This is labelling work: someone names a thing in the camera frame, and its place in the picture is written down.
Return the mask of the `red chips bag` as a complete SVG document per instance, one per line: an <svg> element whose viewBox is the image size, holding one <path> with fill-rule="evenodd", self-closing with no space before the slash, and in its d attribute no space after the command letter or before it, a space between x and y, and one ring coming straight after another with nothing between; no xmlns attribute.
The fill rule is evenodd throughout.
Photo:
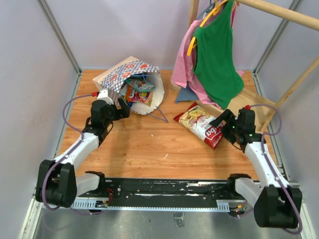
<svg viewBox="0 0 319 239"><path fill-rule="evenodd" d="M187 111L173 118L174 121L183 125L213 150L223 138L221 129L225 125L224 122L221 122L218 126L212 126L210 123L215 119L214 116L196 102Z"/></svg>

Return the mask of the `blue checkered paper bag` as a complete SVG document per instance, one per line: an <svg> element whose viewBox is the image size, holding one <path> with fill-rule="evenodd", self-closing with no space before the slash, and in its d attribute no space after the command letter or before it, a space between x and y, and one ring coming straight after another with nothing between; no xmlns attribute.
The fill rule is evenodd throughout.
<svg viewBox="0 0 319 239"><path fill-rule="evenodd" d="M128 85L125 80L128 78L142 78L156 86L156 89L152 91L153 99L150 106L143 103L129 103L125 100ZM143 60L130 56L116 66L95 77L93 82L99 90L104 88L108 89L109 96L113 100L115 106L119 106L118 98L121 97L129 105L130 111L140 115L149 115L165 122L168 121L165 115L158 117L153 114L154 111L160 110L159 106L164 97L163 81L157 66L153 66Z"/></svg>

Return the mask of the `green tank top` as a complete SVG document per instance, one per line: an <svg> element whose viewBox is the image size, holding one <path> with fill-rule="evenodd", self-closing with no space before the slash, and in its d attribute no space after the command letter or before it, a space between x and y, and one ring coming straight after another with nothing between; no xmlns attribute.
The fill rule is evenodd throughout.
<svg viewBox="0 0 319 239"><path fill-rule="evenodd" d="M229 0L213 22L197 28L194 33L197 45L193 72L208 97L222 109L244 88L233 63L233 4L234 1Z"/></svg>

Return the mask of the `pink shirt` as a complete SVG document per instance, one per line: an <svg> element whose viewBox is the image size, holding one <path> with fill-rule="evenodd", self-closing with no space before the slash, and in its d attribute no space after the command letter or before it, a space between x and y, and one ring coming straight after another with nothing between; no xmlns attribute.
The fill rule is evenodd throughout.
<svg viewBox="0 0 319 239"><path fill-rule="evenodd" d="M202 21L195 20L190 25L185 36L183 37L176 57L171 81L183 88L185 88L187 83L189 83L190 88L195 92L198 99L202 103L208 105L216 105L221 109L221 107L217 103L215 103L208 97L203 86L201 85L201 83L199 82L199 80L193 72L194 65L196 62L196 47L193 48L191 56L187 56L187 49L190 44L190 41L201 22Z"/></svg>

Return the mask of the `yellow hanger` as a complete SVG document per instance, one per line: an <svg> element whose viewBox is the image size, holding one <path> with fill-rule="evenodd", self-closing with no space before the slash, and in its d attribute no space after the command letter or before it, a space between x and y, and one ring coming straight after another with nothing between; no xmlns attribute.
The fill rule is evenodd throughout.
<svg viewBox="0 0 319 239"><path fill-rule="evenodd" d="M202 28L205 26L205 24L207 23L207 21L212 17L212 16L215 16L217 15L217 13L220 11L221 7L227 3L228 0L216 0L215 1L215 7L211 10L211 12L204 18L204 20L201 22L201 24L199 25L198 28ZM187 49L187 56L191 56L191 53L192 53L192 50L193 48L196 47L196 37L193 36L191 41L190 41L190 44L188 46L188 49Z"/></svg>

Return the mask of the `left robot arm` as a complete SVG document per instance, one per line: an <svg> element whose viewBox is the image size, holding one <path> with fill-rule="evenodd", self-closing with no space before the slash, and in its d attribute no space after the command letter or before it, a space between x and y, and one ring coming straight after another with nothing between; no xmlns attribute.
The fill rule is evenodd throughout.
<svg viewBox="0 0 319 239"><path fill-rule="evenodd" d="M60 156L41 162L35 198L47 209L70 208L77 196L91 192L101 197L108 191L104 173L87 171L77 177L75 171L103 143L113 122L130 116L130 107L124 99L118 98L118 102L119 108L106 100L95 100L80 137Z"/></svg>

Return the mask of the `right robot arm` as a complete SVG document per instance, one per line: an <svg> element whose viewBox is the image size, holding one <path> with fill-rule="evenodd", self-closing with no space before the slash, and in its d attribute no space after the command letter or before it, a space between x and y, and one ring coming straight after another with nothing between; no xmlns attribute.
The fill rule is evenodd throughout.
<svg viewBox="0 0 319 239"><path fill-rule="evenodd" d="M222 122L225 123L221 129L224 138L239 145L254 166L260 182L257 186L248 175L232 174L231 183L226 186L227 196L231 199L244 197L252 206L258 226L301 233L302 192L290 185L272 160L265 135L256 132L252 106L241 108L238 115L226 109L210 124L217 127Z"/></svg>

